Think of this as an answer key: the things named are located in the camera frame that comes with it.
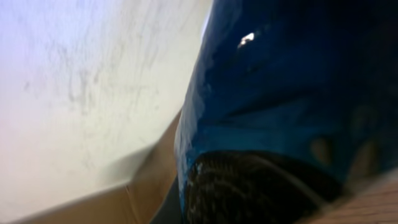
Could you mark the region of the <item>blue oreo cookie pack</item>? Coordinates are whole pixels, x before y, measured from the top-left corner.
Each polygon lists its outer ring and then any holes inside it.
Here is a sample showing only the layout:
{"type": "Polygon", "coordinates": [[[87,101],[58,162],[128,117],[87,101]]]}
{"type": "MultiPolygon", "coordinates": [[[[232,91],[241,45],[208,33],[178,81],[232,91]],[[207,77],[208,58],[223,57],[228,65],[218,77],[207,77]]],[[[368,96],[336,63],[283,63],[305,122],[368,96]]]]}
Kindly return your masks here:
{"type": "Polygon", "coordinates": [[[214,1],[175,136],[184,223],[308,223],[397,168],[397,2],[214,1]]]}

